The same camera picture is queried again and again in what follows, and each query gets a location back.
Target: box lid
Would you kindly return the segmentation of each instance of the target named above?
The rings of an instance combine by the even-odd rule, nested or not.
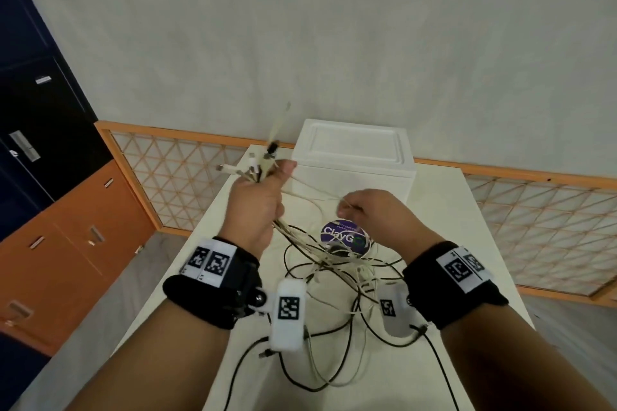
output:
[[[306,119],[292,154],[299,165],[413,178],[404,128]]]

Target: orange locker door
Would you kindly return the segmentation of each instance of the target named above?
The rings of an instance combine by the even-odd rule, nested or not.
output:
[[[40,214],[0,244],[0,330],[53,355],[105,292],[105,282]]]
[[[79,184],[46,213],[103,273],[108,285],[155,230],[115,161]]]

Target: person's right hand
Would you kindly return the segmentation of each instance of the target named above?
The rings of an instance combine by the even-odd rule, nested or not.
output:
[[[385,190],[369,188],[348,193],[339,202],[336,214],[363,228],[377,244],[398,252],[407,264],[444,240]]]

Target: tabletop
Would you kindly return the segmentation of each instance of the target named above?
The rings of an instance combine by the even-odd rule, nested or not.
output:
[[[252,145],[241,159],[239,166],[242,169],[248,168],[248,154],[250,152],[262,153],[262,149],[261,146]],[[291,152],[292,150],[280,148],[278,157],[290,158]],[[163,281],[168,276],[178,273],[200,239],[216,235],[223,221],[229,189],[234,180],[235,177],[230,177],[213,200],[165,276],[131,324],[120,345],[165,299],[162,291]],[[320,188],[320,184],[323,185],[320,182],[310,184],[316,189]],[[304,188],[303,184],[296,181],[291,181],[287,186],[293,193],[320,199],[317,202],[311,202],[284,195],[283,203],[286,212],[283,218],[288,223],[313,232],[319,231],[324,219],[335,219],[336,201],[334,199],[320,195],[314,189]],[[407,206],[427,226],[444,238],[463,245],[474,253],[476,258],[491,271],[494,282],[502,294],[509,299],[513,309],[532,325],[465,177],[458,168],[419,164]],[[262,256],[259,271],[267,290],[275,290],[276,285],[286,273],[282,253],[287,246],[288,242],[275,232],[272,244]],[[396,259],[396,254],[389,249],[380,248],[378,257],[390,262]],[[305,259],[303,260],[295,249],[289,251],[289,265],[302,261]],[[341,310],[309,299],[306,324],[310,332],[330,329],[346,321],[348,314],[343,311],[349,310],[355,295],[342,281],[324,272],[319,275],[316,282],[311,283],[309,291],[315,297],[327,300]],[[404,340],[391,338],[384,332],[380,317],[380,313],[375,309],[370,319],[373,329],[392,343],[405,343]],[[238,321],[236,328],[232,331],[227,352],[204,407],[205,410],[223,409],[237,361],[251,343],[259,337],[266,337],[269,331],[270,326],[265,317],[252,315]],[[349,357],[337,381],[349,380],[358,368],[360,353],[365,341],[365,331],[361,319],[355,319]],[[315,363],[322,373],[330,375],[340,364],[347,344],[347,335],[348,329],[344,329],[333,335],[313,340]],[[473,406],[445,352],[438,330],[431,325],[427,335],[439,354],[460,409],[472,410]],[[265,359],[258,358],[258,353],[266,347],[267,343],[259,345],[244,360],[234,385],[229,404],[230,411],[249,409],[293,409],[297,411],[454,409],[439,365],[424,338],[420,338],[406,348],[395,348],[381,343],[369,332],[366,335],[365,352],[355,381],[342,388],[328,387],[317,393],[304,391],[289,383],[282,374],[276,355]],[[289,375],[295,380],[311,387],[323,383],[314,376],[306,351],[284,353],[283,356]]]

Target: orange metal frame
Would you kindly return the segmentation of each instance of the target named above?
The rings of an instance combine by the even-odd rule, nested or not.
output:
[[[105,144],[112,153],[113,158],[116,160],[124,176],[126,177],[129,185],[135,192],[137,199],[143,205],[146,213],[152,220],[154,227],[158,231],[166,232],[169,234],[189,236],[190,231],[168,228],[161,224],[157,213],[150,204],[150,201],[141,184],[135,177],[135,174],[131,170],[126,158],[120,151],[118,144],[112,137],[111,132],[126,132],[131,134],[144,134],[162,136],[167,138],[177,138],[180,140],[194,140],[203,143],[215,143],[225,144],[230,146],[246,146],[251,144],[267,144],[264,140],[254,140],[252,138],[238,138],[236,136],[226,135],[212,135],[202,134],[200,132],[189,132],[185,130],[174,130],[171,128],[158,128],[148,126],[135,126],[132,124],[122,124],[119,122],[108,122],[106,120],[99,120],[95,124],[97,130],[102,136]],[[294,148],[294,143],[281,143],[283,148]],[[458,167],[463,173],[478,174],[478,175],[490,175],[496,177],[505,177],[509,179],[521,179],[531,180],[536,182],[551,182],[564,185],[573,185],[577,187],[589,187],[589,188],[608,188],[617,189],[617,179],[610,177],[593,177],[586,175],[575,174],[562,174],[554,172],[544,171],[528,171],[524,169],[514,169],[509,167],[495,167],[495,166],[480,166],[477,164],[463,164],[450,161],[436,161],[434,159],[422,159],[414,158],[415,162],[420,164],[432,164],[435,166],[448,166]],[[543,298],[559,299],[562,301],[574,301],[583,302],[585,304],[593,304],[597,306],[617,307],[617,301],[613,301],[612,298],[617,294],[617,279],[607,283],[602,289],[598,290],[591,296],[582,296],[578,294],[562,293],[559,291],[542,290],[538,288],[529,288],[527,286],[517,286],[521,294],[528,294],[531,296],[540,296]]]

